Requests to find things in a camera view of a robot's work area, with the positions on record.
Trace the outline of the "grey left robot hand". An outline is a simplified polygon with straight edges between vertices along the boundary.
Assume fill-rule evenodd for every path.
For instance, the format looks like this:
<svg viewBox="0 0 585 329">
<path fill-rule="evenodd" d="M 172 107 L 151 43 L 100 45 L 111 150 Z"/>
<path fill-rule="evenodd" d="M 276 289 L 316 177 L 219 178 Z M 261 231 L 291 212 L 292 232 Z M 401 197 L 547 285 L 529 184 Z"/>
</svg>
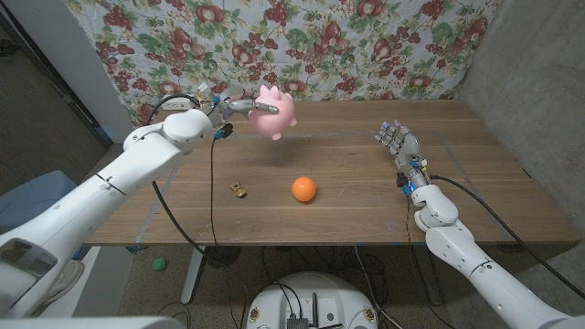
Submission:
<svg viewBox="0 0 585 329">
<path fill-rule="evenodd" d="M 228 87 L 218 96 L 214 96 L 211 103 L 201 104 L 200 110 L 206 114 L 213 126 L 213 140 L 227 138 L 233 132 L 233 125 L 228 118 L 233 114 L 242 114 L 246 119 L 253 110 L 268 114 L 277 114 L 279 109 L 275 105 L 258 101 L 261 93 L 257 90 L 246 90 L 241 86 Z"/>
</svg>

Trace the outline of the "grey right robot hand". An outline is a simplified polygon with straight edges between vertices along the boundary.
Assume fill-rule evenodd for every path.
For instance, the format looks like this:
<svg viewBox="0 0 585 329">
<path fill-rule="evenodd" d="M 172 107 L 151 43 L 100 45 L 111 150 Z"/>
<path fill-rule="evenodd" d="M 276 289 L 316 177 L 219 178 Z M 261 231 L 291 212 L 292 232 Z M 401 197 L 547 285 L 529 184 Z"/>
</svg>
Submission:
<svg viewBox="0 0 585 329">
<path fill-rule="evenodd" d="M 430 183 L 427 160 L 421 154 L 418 138 L 409 128 L 398 121 L 383 122 L 375 139 L 392 155 L 398 169 L 397 186 L 406 196 Z"/>
</svg>

